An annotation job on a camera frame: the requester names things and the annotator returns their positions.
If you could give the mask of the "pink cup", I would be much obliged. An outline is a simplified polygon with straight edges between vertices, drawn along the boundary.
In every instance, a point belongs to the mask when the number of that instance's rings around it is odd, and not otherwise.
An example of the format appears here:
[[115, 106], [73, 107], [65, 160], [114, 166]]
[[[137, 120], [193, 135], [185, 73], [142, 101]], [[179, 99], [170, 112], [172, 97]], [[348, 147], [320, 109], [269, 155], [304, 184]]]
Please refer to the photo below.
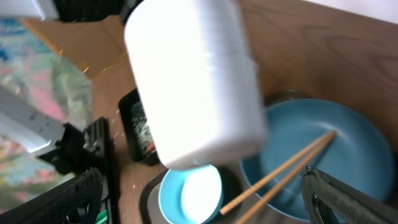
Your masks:
[[260, 150], [264, 105], [237, 1], [145, 0], [124, 40], [165, 167], [219, 166]]

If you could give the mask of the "orange carrot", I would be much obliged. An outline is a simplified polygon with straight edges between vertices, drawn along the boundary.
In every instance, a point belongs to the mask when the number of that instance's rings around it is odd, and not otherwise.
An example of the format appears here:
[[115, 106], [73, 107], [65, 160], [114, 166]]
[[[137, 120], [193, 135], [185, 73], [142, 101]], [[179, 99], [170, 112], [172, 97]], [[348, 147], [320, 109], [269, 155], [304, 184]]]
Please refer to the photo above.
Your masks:
[[152, 151], [155, 150], [155, 143], [154, 141], [150, 142], [146, 148], [146, 153], [151, 153]]

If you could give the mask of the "wooden chopstick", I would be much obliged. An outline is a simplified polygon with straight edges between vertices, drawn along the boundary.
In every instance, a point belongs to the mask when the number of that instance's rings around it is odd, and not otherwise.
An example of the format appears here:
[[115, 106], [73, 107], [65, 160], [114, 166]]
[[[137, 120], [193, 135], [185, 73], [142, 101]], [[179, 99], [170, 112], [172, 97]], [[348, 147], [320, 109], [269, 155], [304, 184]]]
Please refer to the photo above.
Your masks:
[[228, 202], [224, 207], [221, 208], [220, 213], [222, 215], [227, 214], [230, 210], [232, 210], [235, 206], [240, 204], [247, 197], [258, 191], [261, 187], [266, 185], [271, 179], [279, 175], [282, 171], [286, 170], [288, 167], [296, 163], [301, 157], [306, 155], [308, 152], [312, 152], [315, 150], [317, 146], [320, 146], [321, 143], [330, 142], [336, 135], [336, 131], [329, 131], [328, 133], [322, 135], [318, 139], [311, 142], [305, 148], [303, 148], [298, 153], [294, 154], [291, 158], [281, 164], [278, 168], [274, 169], [270, 174], [258, 180], [254, 185], [245, 190], [243, 193], [235, 197], [233, 200]]
[[245, 224], [248, 222], [253, 215], [257, 213], [265, 204], [272, 200], [312, 159], [314, 159], [328, 144], [330, 140], [324, 140], [319, 143], [317, 147], [302, 159], [300, 163], [288, 174], [281, 182], [279, 182], [275, 187], [268, 191], [263, 198], [254, 204], [237, 222], [236, 224]]

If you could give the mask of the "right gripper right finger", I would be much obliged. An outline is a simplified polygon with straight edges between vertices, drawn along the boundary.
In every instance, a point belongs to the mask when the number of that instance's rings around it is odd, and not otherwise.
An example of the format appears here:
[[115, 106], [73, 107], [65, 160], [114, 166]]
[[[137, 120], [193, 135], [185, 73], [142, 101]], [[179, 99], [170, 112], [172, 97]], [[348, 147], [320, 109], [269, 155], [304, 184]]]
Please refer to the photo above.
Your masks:
[[397, 210], [311, 166], [300, 188], [311, 224], [397, 224]]

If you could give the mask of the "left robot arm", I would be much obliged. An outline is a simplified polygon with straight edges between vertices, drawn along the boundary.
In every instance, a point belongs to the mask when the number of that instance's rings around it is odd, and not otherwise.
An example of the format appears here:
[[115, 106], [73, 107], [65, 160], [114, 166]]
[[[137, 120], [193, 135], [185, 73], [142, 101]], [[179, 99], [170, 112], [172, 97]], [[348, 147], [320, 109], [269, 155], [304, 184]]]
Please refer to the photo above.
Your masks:
[[[97, 22], [118, 15], [126, 22], [141, 0], [1, 1], [1, 17], [61, 22]], [[50, 118], [1, 88], [1, 133], [51, 163], [61, 174], [79, 174], [92, 167], [106, 171], [103, 156], [86, 147], [85, 134], [70, 123]]]

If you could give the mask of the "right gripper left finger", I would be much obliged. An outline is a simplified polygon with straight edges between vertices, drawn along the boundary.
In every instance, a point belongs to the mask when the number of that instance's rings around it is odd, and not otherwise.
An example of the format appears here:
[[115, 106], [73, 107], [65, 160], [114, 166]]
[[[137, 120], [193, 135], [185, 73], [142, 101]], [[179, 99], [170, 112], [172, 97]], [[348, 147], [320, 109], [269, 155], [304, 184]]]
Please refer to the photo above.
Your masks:
[[95, 223], [102, 194], [101, 172], [91, 168], [1, 214], [1, 223]]

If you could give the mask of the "light blue bowl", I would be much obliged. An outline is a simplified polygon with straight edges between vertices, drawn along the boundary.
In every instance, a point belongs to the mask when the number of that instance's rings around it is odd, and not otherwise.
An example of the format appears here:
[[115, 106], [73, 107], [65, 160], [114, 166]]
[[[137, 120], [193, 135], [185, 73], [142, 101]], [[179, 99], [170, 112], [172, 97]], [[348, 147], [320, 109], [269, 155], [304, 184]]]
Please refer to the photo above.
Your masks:
[[160, 212], [171, 224], [208, 223], [223, 204], [223, 182], [212, 165], [188, 170], [168, 170], [160, 183]]

